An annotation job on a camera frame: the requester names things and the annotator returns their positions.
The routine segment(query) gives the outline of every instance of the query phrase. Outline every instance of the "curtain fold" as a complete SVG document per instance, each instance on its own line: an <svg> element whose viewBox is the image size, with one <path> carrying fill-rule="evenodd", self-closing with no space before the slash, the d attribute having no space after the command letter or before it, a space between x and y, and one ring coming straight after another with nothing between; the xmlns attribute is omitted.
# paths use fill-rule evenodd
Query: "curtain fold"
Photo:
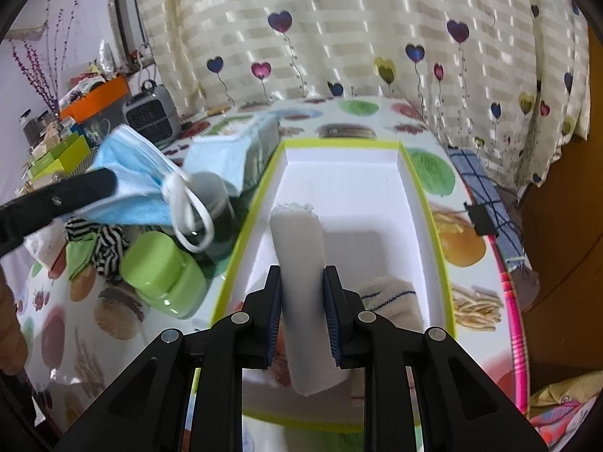
<svg viewBox="0 0 603 452"><path fill-rule="evenodd" d="M544 181L588 107L587 25L571 0L138 3L180 113L404 97L442 144L473 149L517 189Z"/></svg>

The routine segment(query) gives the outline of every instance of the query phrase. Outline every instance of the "brown wooden surface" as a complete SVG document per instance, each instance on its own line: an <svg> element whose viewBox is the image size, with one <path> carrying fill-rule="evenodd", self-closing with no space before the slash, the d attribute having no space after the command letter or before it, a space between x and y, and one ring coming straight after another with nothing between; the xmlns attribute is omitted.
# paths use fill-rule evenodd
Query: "brown wooden surface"
<svg viewBox="0 0 603 452"><path fill-rule="evenodd" d="M589 140L563 148L522 205L526 252L541 288L523 321L533 391L603 369L603 47L590 34Z"/></svg>

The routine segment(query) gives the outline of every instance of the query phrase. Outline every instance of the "blue checkered cloth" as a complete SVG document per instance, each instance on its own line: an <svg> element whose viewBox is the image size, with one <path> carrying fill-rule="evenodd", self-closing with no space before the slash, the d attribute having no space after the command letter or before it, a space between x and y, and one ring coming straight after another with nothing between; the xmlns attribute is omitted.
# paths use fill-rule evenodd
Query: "blue checkered cloth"
<svg viewBox="0 0 603 452"><path fill-rule="evenodd" d="M473 151L448 148L450 160L471 189L476 205L485 204L488 215L499 235L496 239L508 270L523 265L524 249L515 223L509 217L494 183L484 170L481 161Z"/></svg>

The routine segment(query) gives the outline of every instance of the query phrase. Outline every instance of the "white tray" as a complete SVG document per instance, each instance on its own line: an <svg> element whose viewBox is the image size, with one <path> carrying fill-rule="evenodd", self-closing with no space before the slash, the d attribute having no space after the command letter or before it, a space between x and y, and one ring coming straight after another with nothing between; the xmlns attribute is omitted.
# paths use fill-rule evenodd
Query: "white tray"
<svg viewBox="0 0 603 452"><path fill-rule="evenodd" d="M237 241L213 321L263 288L270 265L278 264L268 219L280 203L313 206L327 263L337 267L345 289L381 275L409 281L425 328L441 326L454 336L443 256L412 163L400 143L370 140L281 143ZM244 371L242 403L246 415L285 425L360 431L363 424L349 382L303 397L279 386L269 371Z"/></svg>

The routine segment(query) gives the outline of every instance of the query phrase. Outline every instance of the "white elastic strap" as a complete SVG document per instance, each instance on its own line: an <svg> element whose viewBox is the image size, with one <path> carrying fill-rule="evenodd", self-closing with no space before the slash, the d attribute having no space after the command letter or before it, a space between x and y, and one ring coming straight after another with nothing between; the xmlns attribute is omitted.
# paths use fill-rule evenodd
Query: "white elastic strap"
<svg viewBox="0 0 603 452"><path fill-rule="evenodd" d="M178 241L191 253L205 251L213 242L212 216L203 202L186 186L185 178L178 172L170 173L162 185L162 194L170 206L174 234ZM192 244L182 233L182 231L192 232L195 229L192 208L199 213L205 229L205 236L199 244Z"/></svg>

